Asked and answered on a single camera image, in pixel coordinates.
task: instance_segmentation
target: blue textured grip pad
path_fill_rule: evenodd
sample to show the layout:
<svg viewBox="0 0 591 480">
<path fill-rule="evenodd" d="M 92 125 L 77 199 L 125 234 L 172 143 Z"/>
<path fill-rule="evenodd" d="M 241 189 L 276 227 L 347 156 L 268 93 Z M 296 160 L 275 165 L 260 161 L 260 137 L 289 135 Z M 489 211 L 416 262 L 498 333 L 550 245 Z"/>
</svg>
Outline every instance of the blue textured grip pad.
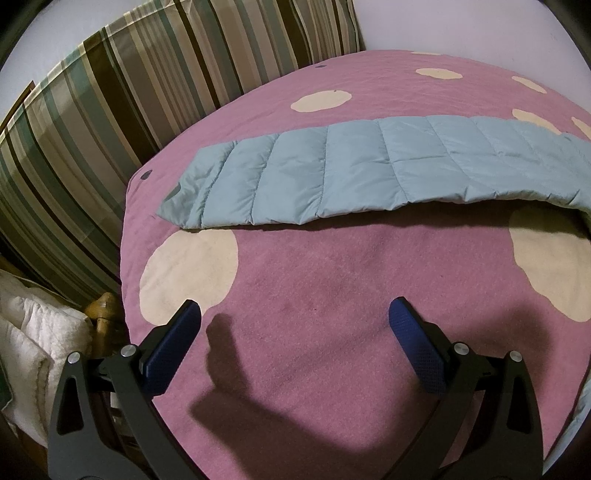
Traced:
<svg viewBox="0 0 591 480">
<path fill-rule="evenodd" d="M 389 322 L 425 390 L 443 395 L 447 389 L 445 363 L 421 327 L 420 320 L 413 316 L 400 297 L 390 304 Z"/>
<path fill-rule="evenodd" d="M 144 393 L 157 396 L 166 392 L 189 347 L 201 328 L 201 309 L 188 300 L 170 320 L 172 325 L 144 364 Z"/>
</svg>

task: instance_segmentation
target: pink fabric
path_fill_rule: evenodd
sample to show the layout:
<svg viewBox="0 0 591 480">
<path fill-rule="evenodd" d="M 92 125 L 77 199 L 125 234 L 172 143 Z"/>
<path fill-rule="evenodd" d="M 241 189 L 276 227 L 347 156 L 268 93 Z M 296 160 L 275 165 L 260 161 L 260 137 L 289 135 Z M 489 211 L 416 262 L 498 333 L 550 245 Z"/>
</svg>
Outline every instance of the pink fabric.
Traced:
<svg viewBox="0 0 591 480">
<path fill-rule="evenodd" d="M 360 118 L 512 118 L 513 108 L 581 138 L 571 117 L 591 124 L 556 92 L 540 94 L 512 72 L 471 60 L 370 51 L 323 64 L 211 114 L 131 180 L 121 276 L 132 341 L 152 328 L 139 309 L 141 274 L 177 231 L 154 212 L 202 146 Z M 423 67 L 463 78 L 420 76 Z M 336 89 L 352 99 L 312 113 L 290 109 L 304 95 Z M 585 374 L 591 323 L 558 312 L 515 264 L 507 224 L 516 205 L 433 203 L 304 227 L 235 229 L 235 281 L 204 316 L 169 391 L 155 400 L 158 411 L 212 480 L 381 478 L 435 402 L 387 324 L 389 302 L 405 295 L 452 341 L 486 355 L 524 354 L 547 452 Z"/>
</svg>

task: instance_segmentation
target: cream polka dot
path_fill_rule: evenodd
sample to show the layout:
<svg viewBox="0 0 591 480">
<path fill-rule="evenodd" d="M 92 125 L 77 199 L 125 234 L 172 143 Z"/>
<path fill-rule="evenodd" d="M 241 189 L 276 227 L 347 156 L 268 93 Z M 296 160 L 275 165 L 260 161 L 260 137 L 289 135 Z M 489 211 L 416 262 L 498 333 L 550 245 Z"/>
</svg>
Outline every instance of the cream polka dot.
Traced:
<svg viewBox="0 0 591 480">
<path fill-rule="evenodd" d="M 509 220 L 515 262 L 531 287 L 575 322 L 591 318 L 591 242 L 569 216 L 527 206 Z"/>
<path fill-rule="evenodd" d="M 452 80 L 461 79 L 462 74 L 456 73 L 446 69 L 417 69 L 419 75 L 425 75 L 427 77 L 433 77 L 441 80 Z"/>
<path fill-rule="evenodd" d="M 535 113 L 526 112 L 523 110 L 519 110 L 518 108 L 513 109 L 513 116 L 517 120 L 522 120 L 524 122 L 529 122 L 532 124 L 538 125 L 538 127 L 544 127 L 554 132 L 557 135 L 560 135 L 560 130 L 558 130 L 554 125 L 552 125 L 548 120 L 536 115 Z"/>
<path fill-rule="evenodd" d="M 220 303 L 238 270 L 238 244 L 231 230 L 180 230 L 152 254 L 139 281 L 139 309 L 154 325 L 167 323 L 187 299 L 204 313 Z"/>
<path fill-rule="evenodd" d="M 351 98 L 352 95 L 344 90 L 324 90 L 300 98 L 297 102 L 291 104 L 291 109 L 296 112 L 328 110 L 348 102 Z"/>
<path fill-rule="evenodd" d="M 581 132 L 583 132 L 587 138 L 591 140 L 591 127 L 578 118 L 572 117 L 571 120 L 577 127 L 580 128 Z"/>
<path fill-rule="evenodd" d="M 523 77 L 518 77 L 518 76 L 513 76 L 511 78 L 513 80 L 515 80 L 516 82 L 519 82 L 522 85 L 525 85 L 527 88 L 531 88 L 532 90 L 535 90 L 536 92 L 548 93 L 548 92 L 546 92 L 546 90 L 545 90 L 544 87 L 541 87 L 540 85 L 538 85 L 537 83 L 532 82 L 531 80 L 525 79 Z"/>
</svg>

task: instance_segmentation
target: pink blanket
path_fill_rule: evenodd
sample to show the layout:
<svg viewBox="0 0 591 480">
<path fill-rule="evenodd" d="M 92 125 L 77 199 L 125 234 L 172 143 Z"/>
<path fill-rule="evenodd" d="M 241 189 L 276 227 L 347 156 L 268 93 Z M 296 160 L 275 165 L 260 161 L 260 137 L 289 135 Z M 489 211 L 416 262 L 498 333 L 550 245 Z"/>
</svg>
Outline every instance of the pink blanket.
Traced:
<svg viewBox="0 0 591 480">
<path fill-rule="evenodd" d="M 126 320 L 139 343 L 181 297 L 206 309 L 202 332 L 155 404 L 210 479 L 381 478 L 436 402 L 388 327 L 388 305 L 400 295 L 451 341 L 485 355 L 523 354 L 548 452 L 591 351 L 591 312 L 585 318 L 584 295 L 572 293 L 591 278 L 591 252 L 574 212 L 531 202 L 432 203 L 303 227 L 203 232 L 179 232 L 154 213 L 200 147 L 288 129 L 488 115 L 546 121 L 587 138 L 591 115 L 513 77 L 406 51 L 331 59 L 223 107 L 137 172 L 121 248 Z M 335 95 L 298 101 L 321 91 Z"/>
</svg>

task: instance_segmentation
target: black bracket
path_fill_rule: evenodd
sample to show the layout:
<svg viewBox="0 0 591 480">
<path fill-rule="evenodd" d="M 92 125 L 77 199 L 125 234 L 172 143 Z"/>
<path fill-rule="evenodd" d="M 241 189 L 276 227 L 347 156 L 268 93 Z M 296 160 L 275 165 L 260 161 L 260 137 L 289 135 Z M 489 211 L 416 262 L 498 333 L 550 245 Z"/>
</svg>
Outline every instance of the black bracket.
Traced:
<svg viewBox="0 0 591 480">
<path fill-rule="evenodd" d="M 540 415 L 521 355 L 481 356 L 465 343 L 451 343 L 403 297 L 391 303 L 389 323 L 424 388 L 442 398 L 382 480 L 539 480 Z M 98 360 L 70 354 L 49 432 L 53 480 L 207 480 L 152 404 L 168 388 L 200 327 L 199 306 L 187 300 L 139 346 Z M 478 390 L 485 395 L 464 452 L 441 468 Z M 105 392 L 117 394 L 147 465 L 125 454 Z"/>
</svg>

